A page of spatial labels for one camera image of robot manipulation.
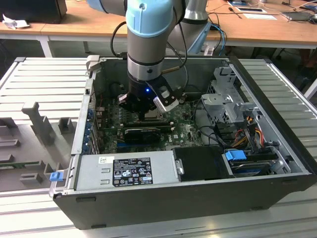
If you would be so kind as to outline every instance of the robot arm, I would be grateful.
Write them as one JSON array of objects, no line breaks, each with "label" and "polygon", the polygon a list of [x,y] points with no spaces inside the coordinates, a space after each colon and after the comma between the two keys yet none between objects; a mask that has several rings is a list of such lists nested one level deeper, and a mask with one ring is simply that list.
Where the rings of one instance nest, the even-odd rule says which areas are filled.
[{"label": "robot arm", "polygon": [[[200,51],[210,28],[206,13],[208,0],[87,1],[97,10],[126,16],[130,82],[129,92],[119,98],[120,105],[138,112],[140,119],[155,107],[162,112],[176,107],[175,92],[162,76],[166,43],[169,41],[174,48],[182,51],[186,43],[189,53]],[[183,28],[185,39],[181,34]]]}]

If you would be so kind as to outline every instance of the warning label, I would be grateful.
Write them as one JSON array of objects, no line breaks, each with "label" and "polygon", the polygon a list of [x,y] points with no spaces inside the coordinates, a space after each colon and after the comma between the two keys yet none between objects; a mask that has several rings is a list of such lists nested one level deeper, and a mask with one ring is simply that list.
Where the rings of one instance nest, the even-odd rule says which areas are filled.
[{"label": "warning label", "polygon": [[115,187],[153,184],[150,158],[114,160],[112,181]]}]

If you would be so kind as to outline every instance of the metal slatted platform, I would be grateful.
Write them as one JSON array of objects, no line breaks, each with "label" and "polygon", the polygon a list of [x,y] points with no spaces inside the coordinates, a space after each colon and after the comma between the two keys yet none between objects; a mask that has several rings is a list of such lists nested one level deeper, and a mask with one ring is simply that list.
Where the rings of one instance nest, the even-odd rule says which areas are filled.
[{"label": "metal slatted platform", "polygon": [[[317,111],[306,98],[271,63],[264,60],[241,59],[267,98],[299,137],[311,155],[317,159]],[[245,87],[242,91],[252,102]]]},{"label": "metal slatted platform", "polygon": [[0,118],[31,123],[21,112],[24,103],[39,103],[50,122],[77,121],[86,80],[86,58],[26,58],[15,62],[0,82]]}]

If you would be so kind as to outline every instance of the blue plastic clip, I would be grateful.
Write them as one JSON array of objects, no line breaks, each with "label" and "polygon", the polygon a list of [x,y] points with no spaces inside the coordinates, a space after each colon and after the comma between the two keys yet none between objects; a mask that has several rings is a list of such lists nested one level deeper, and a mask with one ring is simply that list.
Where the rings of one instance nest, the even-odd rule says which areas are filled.
[{"label": "blue plastic clip", "polygon": [[61,182],[63,181],[64,172],[54,172],[51,173],[50,181],[51,182]]},{"label": "blue plastic clip", "polygon": [[246,160],[247,157],[244,154],[243,150],[229,150],[225,153],[228,161],[230,160]]}]

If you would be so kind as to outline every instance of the yellow wire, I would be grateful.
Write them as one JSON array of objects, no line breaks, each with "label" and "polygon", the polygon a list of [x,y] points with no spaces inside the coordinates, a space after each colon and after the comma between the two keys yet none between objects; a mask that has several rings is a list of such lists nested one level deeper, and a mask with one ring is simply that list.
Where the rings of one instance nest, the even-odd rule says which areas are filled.
[{"label": "yellow wire", "polygon": [[243,137],[243,139],[241,139],[240,141],[238,141],[237,143],[235,143],[232,147],[236,147],[237,145],[240,145],[241,143],[243,143],[244,141],[247,140],[247,137]]}]

